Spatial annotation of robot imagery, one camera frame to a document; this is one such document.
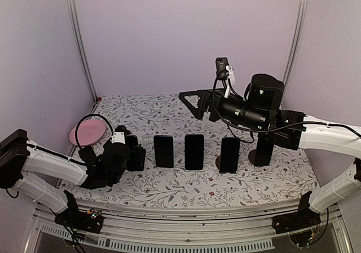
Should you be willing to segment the pink phone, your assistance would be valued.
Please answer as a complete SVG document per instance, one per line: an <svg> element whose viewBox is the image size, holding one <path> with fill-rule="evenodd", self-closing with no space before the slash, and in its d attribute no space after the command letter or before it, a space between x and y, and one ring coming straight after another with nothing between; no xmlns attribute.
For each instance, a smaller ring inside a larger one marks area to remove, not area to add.
<svg viewBox="0 0 361 253"><path fill-rule="evenodd" d="M130 149L130 155L134 154L134 147L138 145L138 138L135 135L126 135L125 137L125 144Z"/></svg>

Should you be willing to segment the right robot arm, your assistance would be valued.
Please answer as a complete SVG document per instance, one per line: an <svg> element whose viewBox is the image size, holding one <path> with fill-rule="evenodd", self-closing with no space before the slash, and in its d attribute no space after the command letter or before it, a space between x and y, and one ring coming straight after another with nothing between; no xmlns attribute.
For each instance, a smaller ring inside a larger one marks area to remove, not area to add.
<svg viewBox="0 0 361 253"><path fill-rule="evenodd" d="M269 164L274 146L317 149L353 156L355 161L340 176L301 198L305 206L292 215L292 224L304 228L330 205L360 190L360 127L333 123L303 112L280 109L284 83L273 76L252 76L245 96L232 88L181 92L179 99L196 119L209 112L210 121L258 135L254 165Z"/></svg>

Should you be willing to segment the teal phone dark screen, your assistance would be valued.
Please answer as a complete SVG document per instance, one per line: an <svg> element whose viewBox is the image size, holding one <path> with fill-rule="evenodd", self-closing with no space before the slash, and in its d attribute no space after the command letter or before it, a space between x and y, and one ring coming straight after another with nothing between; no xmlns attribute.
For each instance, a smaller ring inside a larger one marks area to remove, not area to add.
<svg viewBox="0 0 361 253"><path fill-rule="evenodd" d="M222 174L237 172L240 141L234 137L224 137L221 141L219 172Z"/></svg>

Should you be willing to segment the blue phone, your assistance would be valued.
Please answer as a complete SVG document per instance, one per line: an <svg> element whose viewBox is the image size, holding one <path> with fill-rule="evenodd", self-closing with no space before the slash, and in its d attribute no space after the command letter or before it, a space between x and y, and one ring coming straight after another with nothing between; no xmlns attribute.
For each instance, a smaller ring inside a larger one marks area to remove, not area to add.
<svg viewBox="0 0 361 253"><path fill-rule="evenodd" d="M186 135L184 138L184 163L187 171L199 171L204 166L204 136Z"/></svg>
<svg viewBox="0 0 361 253"><path fill-rule="evenodd" d="M156 166L160 168L173 168L173 137L170 135L155 135L153 137L153 144Z"/></svg>

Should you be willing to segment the black phone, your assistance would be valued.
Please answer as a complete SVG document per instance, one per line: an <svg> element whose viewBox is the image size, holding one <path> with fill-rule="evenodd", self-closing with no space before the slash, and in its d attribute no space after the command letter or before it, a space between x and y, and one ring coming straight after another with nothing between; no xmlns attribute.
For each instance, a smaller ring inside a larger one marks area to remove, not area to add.
<svg viewBox="0 0 361 253"><path fill-rule="evenodd" d="M271 162L274 145L262 135L258 136L254 165L258 167L268 166Z"/></svg>

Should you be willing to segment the dark round base stand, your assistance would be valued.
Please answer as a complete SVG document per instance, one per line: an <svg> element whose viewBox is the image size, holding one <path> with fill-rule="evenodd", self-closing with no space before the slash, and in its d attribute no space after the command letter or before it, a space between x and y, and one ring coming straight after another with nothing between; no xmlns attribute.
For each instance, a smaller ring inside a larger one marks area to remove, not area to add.
<svg viewBox="0 0 361 253"><path fill-rule="evenodd" d="M215 160L215 165L217 167L217 169L220 168L220 165L221 165L221 156L218 156Z"/></svg>

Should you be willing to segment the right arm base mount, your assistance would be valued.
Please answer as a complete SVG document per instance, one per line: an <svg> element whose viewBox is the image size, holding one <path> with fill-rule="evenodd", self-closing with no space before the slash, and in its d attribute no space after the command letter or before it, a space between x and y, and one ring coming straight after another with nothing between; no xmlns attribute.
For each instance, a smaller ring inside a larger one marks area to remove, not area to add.
<svg viewBox="0 0 361 253"><path fill-rule="evenodd" d="M310 210L310 196L311 191L301 197L296 212L278 215L272 218L271 226L275 229L276 234L315 227L314 230L289 235L290 241L298 248L309 247L317 243L326 233L329 224L329 208L327 208L327 219L324 229L321 234L317 233L320 228L321 218L320 213Z"/></svg>

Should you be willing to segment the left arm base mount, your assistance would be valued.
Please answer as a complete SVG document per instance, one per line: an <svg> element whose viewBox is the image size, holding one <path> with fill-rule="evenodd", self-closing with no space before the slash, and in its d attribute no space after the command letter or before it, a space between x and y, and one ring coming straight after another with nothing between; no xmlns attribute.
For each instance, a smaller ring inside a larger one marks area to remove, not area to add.
<svg viewBox="0 0 361 253"><path fill-rule="evenodd" d="M102 210L91 208L87 211L80 211L73 194L67 190L64 193L67 197L67 208L65 211L55 214L54 222L70 229L99 234L104 222Z"/></svg>

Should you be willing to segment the black folding phone stand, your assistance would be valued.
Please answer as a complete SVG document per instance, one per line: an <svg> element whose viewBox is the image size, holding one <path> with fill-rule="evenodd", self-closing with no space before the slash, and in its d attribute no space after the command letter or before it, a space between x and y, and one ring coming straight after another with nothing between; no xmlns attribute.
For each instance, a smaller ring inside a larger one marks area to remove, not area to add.
<svg viewBox="0 0 361 253"><path fill-rule="evenodd" d="M133 146L130 151L130 161L127 163L128 171L143 171L146 158L146 150L141 145Z"/></svg>

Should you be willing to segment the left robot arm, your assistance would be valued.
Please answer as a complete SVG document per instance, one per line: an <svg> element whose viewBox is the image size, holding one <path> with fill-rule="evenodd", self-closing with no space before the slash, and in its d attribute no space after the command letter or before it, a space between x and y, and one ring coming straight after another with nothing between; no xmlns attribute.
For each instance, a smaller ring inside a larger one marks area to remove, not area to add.
<svg viewBox="0 0 361 253"><path fill-rule="evenodd" d="M23 129L1 140L1 188L22 193L39 202L72 227L79 227L84 216L72 202L72 194L44 181L39 174L68 181L85 189L112 187L120 181L130 160L125 133L114 132L104 144L101 155L91 147L79 151L80 159L42 147L28 139Z"/></svg>

